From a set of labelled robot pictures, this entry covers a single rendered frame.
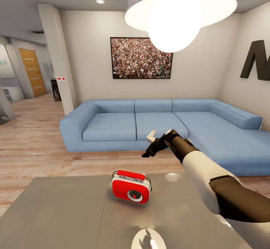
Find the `radio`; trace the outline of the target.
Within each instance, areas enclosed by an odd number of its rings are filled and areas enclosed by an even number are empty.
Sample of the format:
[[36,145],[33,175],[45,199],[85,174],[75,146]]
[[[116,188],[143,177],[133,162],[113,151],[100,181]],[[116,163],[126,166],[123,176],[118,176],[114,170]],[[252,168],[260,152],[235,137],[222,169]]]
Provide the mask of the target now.
[[148,202],[152,186],[145,175],[119,170],[111,182],[116,197],[141,204]]

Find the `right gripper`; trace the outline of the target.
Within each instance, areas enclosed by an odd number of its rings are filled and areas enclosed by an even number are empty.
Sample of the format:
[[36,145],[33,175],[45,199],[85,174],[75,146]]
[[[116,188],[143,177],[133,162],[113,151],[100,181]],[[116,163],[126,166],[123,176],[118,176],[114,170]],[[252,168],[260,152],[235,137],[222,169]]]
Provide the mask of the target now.
[[156,155],[157,152],[162,151],[163,149],[161,149],[158,145],[158,139],[155,138],[154,142],[151,143],[151,145],[148,146],[148,148],[146,149],[146,152],[144,154],[141,155],[142,158],[149,158],[154,157]]

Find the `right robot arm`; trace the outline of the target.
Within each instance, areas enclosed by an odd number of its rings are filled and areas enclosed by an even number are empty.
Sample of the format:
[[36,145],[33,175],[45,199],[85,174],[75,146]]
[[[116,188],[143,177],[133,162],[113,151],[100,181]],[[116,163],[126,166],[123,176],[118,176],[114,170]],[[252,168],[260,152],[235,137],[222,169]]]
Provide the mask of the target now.
[[154,157],[170,148],[209,211],[223,216],[252,249],[270,249],[270,198],[244,187],[176,130],[168,130],[160,139],[154,138],[155,134],[152,130],[146,137],[150,145],[141,157]]

